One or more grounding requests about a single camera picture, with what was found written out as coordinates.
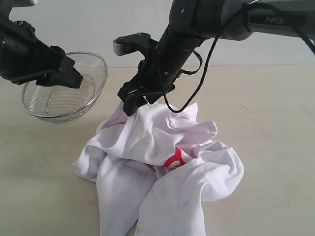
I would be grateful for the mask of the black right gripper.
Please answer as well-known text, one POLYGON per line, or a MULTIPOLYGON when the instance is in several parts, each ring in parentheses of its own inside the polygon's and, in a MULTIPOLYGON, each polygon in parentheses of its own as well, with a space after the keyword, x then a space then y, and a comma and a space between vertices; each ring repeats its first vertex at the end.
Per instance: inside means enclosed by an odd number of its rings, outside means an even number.
POLYGON ((123 111, 132 116, 140 107, 154 103, 164 93, 175 89, 174 59, 143 59, 137 73, 119 89, 118 97, 124 102, 123 111))

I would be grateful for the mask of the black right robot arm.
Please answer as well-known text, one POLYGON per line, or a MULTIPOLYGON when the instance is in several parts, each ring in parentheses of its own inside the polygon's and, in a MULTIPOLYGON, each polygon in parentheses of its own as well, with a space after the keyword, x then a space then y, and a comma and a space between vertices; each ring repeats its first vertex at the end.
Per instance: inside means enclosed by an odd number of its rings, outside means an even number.
POLYGON ((114 40, 114 52, 140 52, 137 74, 118 92, 131 116, 175 88, 183 65, 204 41, 242 41, 254 32, 301 38, 315 49, 315 3, 312 0, 175 0, 159 41, 139 32, 114 40))

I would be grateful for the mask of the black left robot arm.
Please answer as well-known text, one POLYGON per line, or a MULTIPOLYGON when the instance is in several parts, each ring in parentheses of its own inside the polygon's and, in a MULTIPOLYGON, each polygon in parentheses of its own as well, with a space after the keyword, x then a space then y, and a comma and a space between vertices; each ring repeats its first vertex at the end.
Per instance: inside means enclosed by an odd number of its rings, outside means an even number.
POLYGON ((16 85, 35 81, 43 87, 78 89, 83 77, 75 61, 62 48, 41 42, 28 22, 9 18, 13 8, 36 4, 35 0, 0 2, 0 76, 16 85))

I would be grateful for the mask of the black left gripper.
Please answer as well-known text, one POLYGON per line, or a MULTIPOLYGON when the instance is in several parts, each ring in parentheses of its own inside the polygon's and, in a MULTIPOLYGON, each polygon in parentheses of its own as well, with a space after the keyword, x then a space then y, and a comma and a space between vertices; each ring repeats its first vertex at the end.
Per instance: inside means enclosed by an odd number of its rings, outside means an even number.
POLYGON ((83 76, 74 60, 58 46, 47 46, 26 21, 0 22, 0 76, 21 85, 36 81, 42 87, 79 89, 83 76))

